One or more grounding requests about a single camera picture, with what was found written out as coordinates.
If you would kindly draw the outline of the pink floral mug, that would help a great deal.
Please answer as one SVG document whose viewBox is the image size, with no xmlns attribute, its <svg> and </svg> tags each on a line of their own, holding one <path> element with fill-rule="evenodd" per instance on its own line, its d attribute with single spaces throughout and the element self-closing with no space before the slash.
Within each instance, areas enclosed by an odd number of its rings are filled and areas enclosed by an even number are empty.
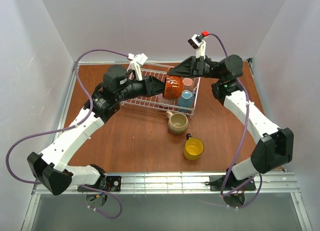
<svg viewBox="0 0 320 231">
<path fill-rule="evenodd" d="M 188 88 L 192 88 L 194 86 L 194 81 L 191 78 L 185 77 L 183 78 L 182 82 L 183 82 L 183 85 Z"/>
</svg>

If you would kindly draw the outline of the dark brown glazed mug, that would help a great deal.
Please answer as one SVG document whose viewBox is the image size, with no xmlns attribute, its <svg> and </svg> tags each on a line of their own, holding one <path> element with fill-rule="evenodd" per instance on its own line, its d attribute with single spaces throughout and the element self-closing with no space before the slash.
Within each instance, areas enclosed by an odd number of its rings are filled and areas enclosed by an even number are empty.
<svg viewBox="0 0 320 231">
<path fill-rule="evenodd" d="M 169 75 L 169 71 L 173 67 L 169 67 L 167 70 L 167 75 L 165 77 L 164 83 L 165 88 L 163 92 L 163 97 L 167 100 L 178 100 L 183 92 L 184 84 L 179 76 Z"/>
</svg>

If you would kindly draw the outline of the blue floral mug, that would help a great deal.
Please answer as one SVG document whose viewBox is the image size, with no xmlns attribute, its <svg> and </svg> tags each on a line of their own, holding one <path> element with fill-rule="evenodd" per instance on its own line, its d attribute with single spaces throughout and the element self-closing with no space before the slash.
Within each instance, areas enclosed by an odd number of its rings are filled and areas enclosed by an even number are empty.
<svg viewBox="0 0 320 231">
<path fill-rule="evenodd" d="M 179 112 L 188 113 L 189 109 L 192 108 L 193 102 L 195 99 L 195 92 L 191 92 L 189 90 L 184 90 L 177 101 L 177 105 L 180 107 L 178 109 Z"/>
</svg>

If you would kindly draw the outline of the white mug pink handle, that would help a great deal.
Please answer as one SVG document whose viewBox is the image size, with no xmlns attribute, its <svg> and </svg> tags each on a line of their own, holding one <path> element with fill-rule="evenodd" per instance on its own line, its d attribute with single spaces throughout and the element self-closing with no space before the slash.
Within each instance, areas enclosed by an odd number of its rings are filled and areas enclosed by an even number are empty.
<svg viewBox="0 0 320 231">
<path fill-rule="evenodd" d="M 174 100 L 164 98 L 162 93 L 159 94 L 157 98 L 158 98 L 159 105 L 162 107 L 169 107 L 175 104 Z"/>
</svg>

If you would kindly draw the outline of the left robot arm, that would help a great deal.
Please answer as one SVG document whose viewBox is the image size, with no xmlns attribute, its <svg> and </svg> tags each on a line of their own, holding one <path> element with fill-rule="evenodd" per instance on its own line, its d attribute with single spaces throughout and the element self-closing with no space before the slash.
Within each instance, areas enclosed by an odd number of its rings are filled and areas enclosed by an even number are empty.
<svg viewBox="0 0 320 231">
<path fill-rule="evenodd" d="M 111 66 L 69 129 L 40 153 L 32 152 L 27 157 L 32 174 L 53 195 L 62 194 L 69 186 L 84 185 L 97 190 L 106 187 L 107 174 L 101 167 L 69 166 L 68 163 L 86 140 L 120 109 L 122 101 L 152 97 L 165 91 L 165 83 L 158 78 L 149 75 L 141 80 L 130 79 L 134 73 L 121 65 Z"/>
</svg>

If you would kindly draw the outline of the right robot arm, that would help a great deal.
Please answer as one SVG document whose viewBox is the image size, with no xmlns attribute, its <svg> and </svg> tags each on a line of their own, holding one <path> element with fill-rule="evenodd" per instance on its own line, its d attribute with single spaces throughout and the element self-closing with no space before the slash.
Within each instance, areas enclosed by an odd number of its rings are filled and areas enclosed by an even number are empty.
<svg viewBox="0 0 320 231">
<path fill-rule="evenodd" d="M 244 133 L 250 133 L 256 146 L 249 158 L 232 162 L 222 187 L 247 183 L 249 178 L 288 164 L 293 159 L 294 134 L 289 128 L 280 128 L 270 121 L 250 101 L 248 91 L 239 81 L 243 75 L 243 60 L 232 54 L 217 62 L 207 56 L 191 56 L 168 70 L 170 76 L 182 78 L 213 78 L 212 94 L 244 125 Z"/>
</svg>

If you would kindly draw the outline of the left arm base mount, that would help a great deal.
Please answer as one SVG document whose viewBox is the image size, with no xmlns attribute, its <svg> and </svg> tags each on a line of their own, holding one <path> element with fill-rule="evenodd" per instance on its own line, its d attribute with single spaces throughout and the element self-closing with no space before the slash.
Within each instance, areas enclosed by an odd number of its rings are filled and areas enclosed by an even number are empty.
<svg viewBox="0 0 320 231">
<path fill-rule="evenodd" d="M 105 192 L 120 192 L 122 177 L 119 175 L 107 175 L 95 185 L 78 186 L 78 192 L 96 192 L 86 195 L 86 202 L 89 206 L 96 208 L 102 207 L 108 200 L 108 194 Z"/>
</svg>

